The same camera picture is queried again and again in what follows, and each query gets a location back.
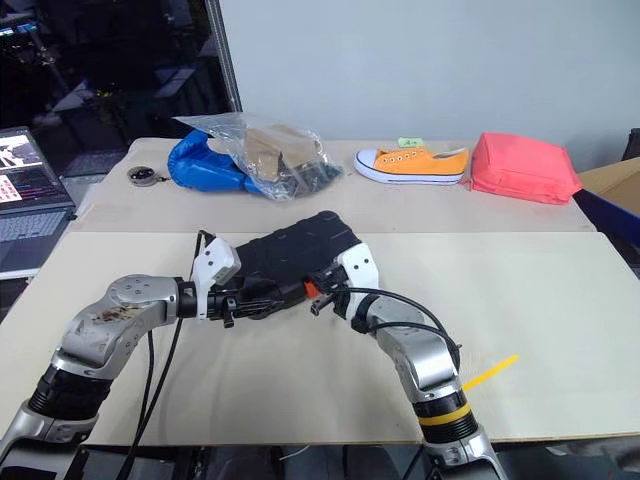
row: orange sneaker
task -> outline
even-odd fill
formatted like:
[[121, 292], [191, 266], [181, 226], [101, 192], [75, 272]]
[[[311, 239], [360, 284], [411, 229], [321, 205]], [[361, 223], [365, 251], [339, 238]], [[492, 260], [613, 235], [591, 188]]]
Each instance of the orange sneaker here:
[[376, 182], [454, 185], [462, 179], [468, 159], [464, 148], [433, 153], [427, 147], [416, 147], [393, 152], [360, 150], [353, 165]]

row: yellow tape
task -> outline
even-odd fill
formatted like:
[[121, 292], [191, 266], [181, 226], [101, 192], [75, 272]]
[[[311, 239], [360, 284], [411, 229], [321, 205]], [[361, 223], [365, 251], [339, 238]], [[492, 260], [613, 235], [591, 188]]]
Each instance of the yellow tape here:
[[467, 383], [465, 383], [462, 386], [462, 389], [463, 390], [471, 390], [473, 387], [476, 387], [476, 386], [480, 385], [482, 382], [484, 382], [485, 380], [488, 380], [489, 378], [493, 377], [496, 373], [499, 373], [500, 371], [504, 370], [509, 365], [514, 364], [519, 359], [520, 359], [520, 355], [512, 355], [512, 356], [510, 356], [506, 360], [501, 361], [495, 367], [492, 367], [489, 370], [487, 370], [486, 372], [484, 372], [482, 375], [478, 375], [473, 380], [470, 380]]
[[454, 420], [464, 417], [470, 411], [471, 405], [467, 402], [455, 412], [445, 413], [444, 415], [438, 415], [436, 417], [418, 417], [418, 421], [420, 422], [420, 425], [424, 425], [425, 427], [444, 425], [445, 423], [453, 422]]

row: clear plastic bag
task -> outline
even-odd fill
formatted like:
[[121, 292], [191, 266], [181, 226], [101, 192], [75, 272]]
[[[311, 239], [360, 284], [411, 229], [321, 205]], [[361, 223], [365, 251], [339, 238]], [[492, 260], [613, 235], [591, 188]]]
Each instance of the clear plastic bag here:
[[217, 140], [267, 197], [293, 200], [327, 188], [343, 174], [312, 131], [242, 112], [175, 117]]

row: table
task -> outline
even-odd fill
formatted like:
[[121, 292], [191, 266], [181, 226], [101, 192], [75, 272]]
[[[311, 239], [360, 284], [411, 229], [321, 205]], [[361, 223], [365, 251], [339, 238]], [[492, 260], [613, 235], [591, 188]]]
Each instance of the table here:
[[[221, 234], [232, 245], [253, 234]], [[640, 432], [640, 283], [594, 232], [367, 233], [381, 286], [431, 308], [463, 345], [463, 381], [494, 441]], [[195, 235], [67, 234], [0, 324], [0, 431], [71, 318], [132, 273], [183, 275]], [[392, 362], [309, 304], [262, 321], [185, 321], [144, 445], [418, 442]], [[172, 328], [156, 330], [164, 363]], [[146, 374], [140, 345], [114, 382], [91, 444], [128, 444]]]
[[[164, 182], [148, 188], [130, 184], [126, 172], [145, 165], [169, 176], [167, 157], [177, 140], [136, 140], [129, 154], [96, 188], [93, 203], [74, 225], [101, 232], [270, 232], [333, 210], [360, 233], [390, 232], [554, 232], [595, 231], [572, 200], [546, 205], [487, 193], [468, 186], [388, 185], [358, 174], [352, 161], [364, 148], [393, 148], [393, 142], [327, 141], [326, 150], [344, 165], [345, 178], [328, 190], [293, 202], [277, 203], [244, 192], [201, 193]], [[427, 142], [435, 151], [469, 142]]]

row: pink pouch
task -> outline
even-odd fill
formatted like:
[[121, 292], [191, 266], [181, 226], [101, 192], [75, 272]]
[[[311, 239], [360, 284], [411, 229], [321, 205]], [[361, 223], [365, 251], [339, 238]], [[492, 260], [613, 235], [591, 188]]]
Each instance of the pink pouch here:
[[483, 133], [473, 151], [471, 188], [562, 205], [582, 184], [566, 149], [508, 133]]

